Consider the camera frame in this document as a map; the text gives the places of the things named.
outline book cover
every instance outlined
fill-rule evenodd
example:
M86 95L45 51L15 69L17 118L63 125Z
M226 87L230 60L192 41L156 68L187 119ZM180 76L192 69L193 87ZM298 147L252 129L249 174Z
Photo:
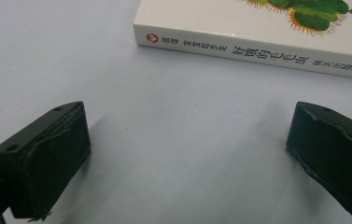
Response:
M138 45L352 77L352 0L142 0Z

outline white book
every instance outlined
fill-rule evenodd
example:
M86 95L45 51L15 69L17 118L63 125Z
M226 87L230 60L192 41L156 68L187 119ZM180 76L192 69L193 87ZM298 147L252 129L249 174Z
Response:
M352 77L352 0L141 0L138 45Z

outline white table surface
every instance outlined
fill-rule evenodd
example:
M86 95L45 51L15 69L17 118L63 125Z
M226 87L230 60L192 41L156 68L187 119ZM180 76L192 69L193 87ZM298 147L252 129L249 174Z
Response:
M352 118L352 78L138 47L138 5L0 1L0 143L87 110L92 156L44 223L352 223L285 151L298 101Z

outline red logo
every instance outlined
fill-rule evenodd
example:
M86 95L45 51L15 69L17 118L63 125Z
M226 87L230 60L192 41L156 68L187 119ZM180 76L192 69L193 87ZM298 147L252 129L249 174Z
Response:
M155 44L155 43L157 43L159 41L159 38L158 38L157 35L149 34L149 35L147 35L147 40L149 42L151 42L152 44Z

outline book spine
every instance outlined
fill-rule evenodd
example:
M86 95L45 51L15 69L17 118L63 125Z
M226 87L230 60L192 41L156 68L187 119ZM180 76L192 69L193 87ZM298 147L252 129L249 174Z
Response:
M281 46L232 35L134 25L138 45L352 77L352 55Z

